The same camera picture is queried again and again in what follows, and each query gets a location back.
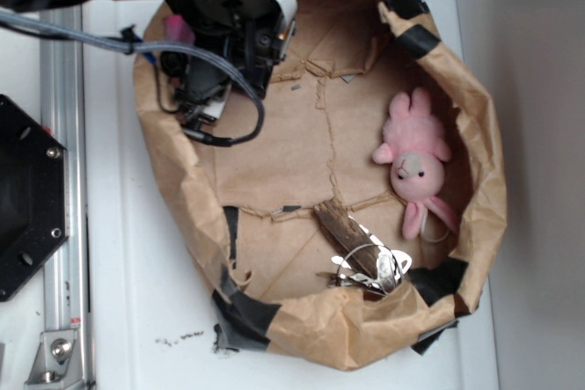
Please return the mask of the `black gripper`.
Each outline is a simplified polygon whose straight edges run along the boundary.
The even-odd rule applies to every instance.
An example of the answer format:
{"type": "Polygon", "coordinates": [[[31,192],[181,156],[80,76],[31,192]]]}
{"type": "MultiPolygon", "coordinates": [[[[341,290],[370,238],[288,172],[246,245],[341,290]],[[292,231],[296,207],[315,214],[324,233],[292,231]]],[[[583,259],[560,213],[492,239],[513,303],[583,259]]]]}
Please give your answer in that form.
{"type": "MultiPolygon", "coordinates": [[[[263,97],[273,68],[285,58],[293,35],[296,0],[168,0],[173,14],[165,37],[225,59],[263,97]]],[[[173,111],[188,128],[221,116],[235,83],[229,75],[184,53],[165,51],[162,71],[172,83],[173,111]]]]}

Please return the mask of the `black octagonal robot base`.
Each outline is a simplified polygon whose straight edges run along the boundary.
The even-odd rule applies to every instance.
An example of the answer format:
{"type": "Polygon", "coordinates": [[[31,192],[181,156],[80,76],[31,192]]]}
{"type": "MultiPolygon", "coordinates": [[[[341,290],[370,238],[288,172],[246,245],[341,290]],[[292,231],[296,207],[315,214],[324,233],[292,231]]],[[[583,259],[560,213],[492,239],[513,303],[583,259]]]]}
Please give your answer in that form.
{"type": "Polygon", "coordinates": [[[1,301],[12,300],[67,238],[66,149],[1,97],[1,301]]]}

